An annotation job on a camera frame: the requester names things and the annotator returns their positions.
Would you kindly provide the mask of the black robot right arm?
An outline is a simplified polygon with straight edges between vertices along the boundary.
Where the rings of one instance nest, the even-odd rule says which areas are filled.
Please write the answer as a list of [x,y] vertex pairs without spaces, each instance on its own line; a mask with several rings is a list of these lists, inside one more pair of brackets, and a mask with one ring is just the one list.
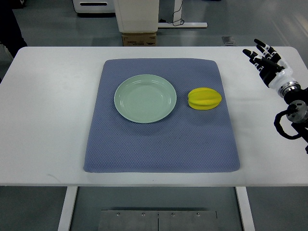
[[[301,89],[296,81],[290,81],[282,85],[278,91],[279,95],[288,104],[286,110],[279,112],[274,119],[277,132],[286,139],[296,140],[303,138],[308,140],[308,89]],[[289,135],[280,124],[281,118],[285,116],[291,121],[291,127],[297,132]]]

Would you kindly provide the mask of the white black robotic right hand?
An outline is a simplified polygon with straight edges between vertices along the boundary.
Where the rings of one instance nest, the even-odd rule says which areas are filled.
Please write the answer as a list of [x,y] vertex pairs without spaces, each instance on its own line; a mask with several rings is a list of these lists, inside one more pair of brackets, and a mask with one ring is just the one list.
[[255,66],[264,84],[270,88],[270,83],[277,79],[278,74],[288,69],[288,65],[282,61],[282,57],[270,45],[254,39],[256,48],[261,54],[248,49],[243,53],[249,58],[249,62]]

